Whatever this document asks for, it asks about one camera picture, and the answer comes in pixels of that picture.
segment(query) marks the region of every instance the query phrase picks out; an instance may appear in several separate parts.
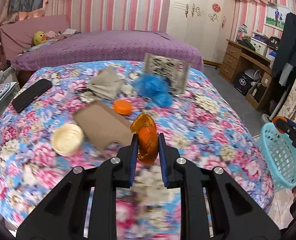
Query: yellow duck plush toy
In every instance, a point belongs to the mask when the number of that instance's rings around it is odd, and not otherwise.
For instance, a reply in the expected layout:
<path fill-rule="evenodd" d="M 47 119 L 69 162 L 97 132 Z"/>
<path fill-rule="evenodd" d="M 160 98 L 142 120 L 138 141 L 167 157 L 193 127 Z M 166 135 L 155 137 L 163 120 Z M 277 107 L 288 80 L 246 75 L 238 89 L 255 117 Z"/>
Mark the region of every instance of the yellow duck plush toy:
<path fill-rule="evenodd" d="M 44 32 L 36 32 L 35 35 L 33 36 L 33 44 L 35 45 L 40 45 L 46 42 L 46 35 Z"/>

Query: crumpled blue plastic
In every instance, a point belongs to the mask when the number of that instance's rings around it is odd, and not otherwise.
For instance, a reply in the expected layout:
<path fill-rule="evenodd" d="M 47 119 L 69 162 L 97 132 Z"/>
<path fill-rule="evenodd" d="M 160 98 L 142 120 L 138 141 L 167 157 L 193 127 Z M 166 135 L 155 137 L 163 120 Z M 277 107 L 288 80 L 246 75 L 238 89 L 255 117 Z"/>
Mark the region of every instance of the crumpled blue plastic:
<path fill-rule="evenodd" d="M 158 75 L 143 74 L 134 82 L 133 87 L 139 96 L 151 98 L 158 106 L 169 107 L 172 104 L 168 83 Z"/>

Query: metal screw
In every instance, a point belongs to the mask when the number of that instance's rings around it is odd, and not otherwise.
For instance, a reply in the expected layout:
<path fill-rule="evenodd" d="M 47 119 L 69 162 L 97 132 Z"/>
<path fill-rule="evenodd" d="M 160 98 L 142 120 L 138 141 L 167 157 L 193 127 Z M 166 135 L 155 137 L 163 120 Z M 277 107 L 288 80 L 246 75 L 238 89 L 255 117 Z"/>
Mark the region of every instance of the metal screw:
<path fill-rule="evenodd" d="M 185 158 L 178 158 L 178 159 L 176 160 L 176 162 L 179 163 L 179 164 L 185 164 L 187 161 L 186 161 Z"/>
<path fill-rule="evenodd" d="M 73 173 L 79 174 L 82 172 L 82 170 L 83 170 L 83 168 L 81 166 L 77 166 L 77 167 L 73 168 Z"/>
<path fill-rule="evenodd" d="M 224 173 L 224 169 L 222 167 L 215 167 L 214 171 L 219 175 Z"/>
<path fill-rule="evenodd" d="M 113 157 L 111 160 L 110 160 L 110 162 L 112 163 L 112 164 L 117 164 L 117 163 L 119 163 L 121 160 L 120 160 L 120 158 L 118 158 L 118 157 Z"/>

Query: beige plastic bowl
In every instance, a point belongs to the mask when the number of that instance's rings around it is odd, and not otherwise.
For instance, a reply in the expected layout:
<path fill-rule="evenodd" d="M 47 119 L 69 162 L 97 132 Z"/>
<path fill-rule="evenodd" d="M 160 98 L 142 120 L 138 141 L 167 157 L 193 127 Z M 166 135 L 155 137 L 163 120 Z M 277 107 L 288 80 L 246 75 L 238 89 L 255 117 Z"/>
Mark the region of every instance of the beige plastic bowl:
<path fill-rule="evenodd" d="M 82 129 L 72 123 L 59 127 L 51 137 L 52 148 L 65 157 L 73 156 L 80 149 L 82 141 Z"/>

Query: pink headboard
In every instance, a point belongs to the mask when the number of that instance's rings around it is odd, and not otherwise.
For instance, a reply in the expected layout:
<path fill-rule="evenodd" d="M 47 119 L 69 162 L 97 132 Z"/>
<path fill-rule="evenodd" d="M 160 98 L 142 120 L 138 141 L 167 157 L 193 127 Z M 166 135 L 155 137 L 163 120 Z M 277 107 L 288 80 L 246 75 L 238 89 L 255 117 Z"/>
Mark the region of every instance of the pink headboard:
<path fill-rule="evenodd" d="M 0 38 L 6 59 L 12 60 L 24 49 L 31 48 L 32 38 L 36 32 L 58 33 L 64 32 L 67 28 L 69 23 L 65 15 L 31 18 L 1 26 Z"/>

